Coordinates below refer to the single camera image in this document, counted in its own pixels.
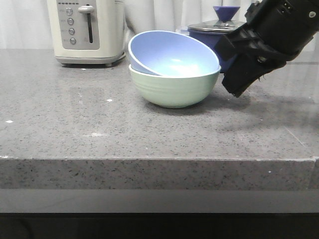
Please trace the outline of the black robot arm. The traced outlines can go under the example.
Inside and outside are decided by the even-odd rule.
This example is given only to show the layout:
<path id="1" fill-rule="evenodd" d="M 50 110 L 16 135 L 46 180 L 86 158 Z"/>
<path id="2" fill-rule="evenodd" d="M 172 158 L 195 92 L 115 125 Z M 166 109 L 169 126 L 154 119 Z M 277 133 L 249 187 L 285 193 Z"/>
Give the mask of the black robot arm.
<path id="1" fill-rule="evenodd" d="M 234 59 L 222 85 L 235 97 L 301 53 L 319 30 L 319 2 L 263 0 L 251 4 L 245 17 L 246 23 L 215 46 L 222 60 Z"/>

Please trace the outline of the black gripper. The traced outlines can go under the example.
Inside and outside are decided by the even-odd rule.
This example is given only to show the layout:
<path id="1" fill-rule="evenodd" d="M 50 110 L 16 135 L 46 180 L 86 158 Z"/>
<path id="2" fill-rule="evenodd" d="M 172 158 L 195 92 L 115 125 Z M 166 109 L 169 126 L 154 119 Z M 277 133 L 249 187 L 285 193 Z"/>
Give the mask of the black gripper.
<path id="1" fill-rule="evenodd" d="M 235 97 L 261 76 L 286 65 L 286 55 L 264 43 L 248 24 L 223 35 L 215 45 L 222 60 L 234 58 L 224 73 L 222 85 Z"/>

